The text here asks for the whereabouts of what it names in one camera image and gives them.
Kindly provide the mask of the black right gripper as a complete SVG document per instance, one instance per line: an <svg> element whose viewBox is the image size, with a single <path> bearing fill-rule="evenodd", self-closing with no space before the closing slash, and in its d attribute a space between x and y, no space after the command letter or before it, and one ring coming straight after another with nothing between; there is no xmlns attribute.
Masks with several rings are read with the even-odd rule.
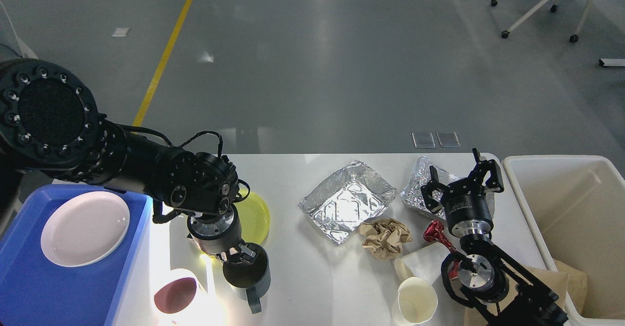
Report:
<svg viewBox="0 0 625 326"><path fill-rule="evenodd" d="M444 208L447 229L458 239L470 234L487 236L491 233L494 224L486 193L504 192L498 163L481 156L477 148L473 148L472 153L476 164L469 173L469 182L440 183L438 171L431 165L430 179L420 188L426 209L438 213ZM435 192L440 193L439 200L435 199Z"/></svg>

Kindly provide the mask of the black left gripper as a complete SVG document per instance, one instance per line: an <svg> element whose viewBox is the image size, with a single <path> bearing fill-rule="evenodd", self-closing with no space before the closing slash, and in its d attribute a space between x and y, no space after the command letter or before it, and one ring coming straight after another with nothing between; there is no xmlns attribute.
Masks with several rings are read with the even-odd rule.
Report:
<svg viewBox="0 0 625 326"><path fill-rule="evenodd" d="M253 264L257 244L243 242L240 217L236 208L229 208L223 217L213 222L187 218L190 237L208 255L225 259L227 264Z"/></svg>

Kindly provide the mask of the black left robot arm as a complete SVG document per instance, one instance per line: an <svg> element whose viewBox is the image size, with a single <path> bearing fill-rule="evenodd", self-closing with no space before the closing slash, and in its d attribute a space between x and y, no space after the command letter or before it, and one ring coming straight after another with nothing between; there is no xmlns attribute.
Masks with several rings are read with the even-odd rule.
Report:
<svg viewBox="0 0 625 326"><path fill-rule="evenodd" d="M251 265L258 250L241 237L236 203L245 199L236 166L216 154L174 146L160 132L108 121L69 70L39 59L1 64L1 212L25 172L135 192L153 199L155 224L188 216L190 236L226 265Z"/></svg>

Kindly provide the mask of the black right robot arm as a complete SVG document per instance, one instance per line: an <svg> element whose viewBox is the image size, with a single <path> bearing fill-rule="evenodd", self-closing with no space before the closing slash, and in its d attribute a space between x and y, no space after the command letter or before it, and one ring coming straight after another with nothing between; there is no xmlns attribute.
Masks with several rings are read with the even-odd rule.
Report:
<svg viewBox="0 0 625 326"><path fill-rule="evenodd" d="M420 191L426 208L444 211L447 230L459 239L440 266L449 297L480 313L489 326L562 326L568 315L558 294L492 241L493 217L487 193L501 193L500 166L472 150L475 167L449 184L430 166Z"/></svg>

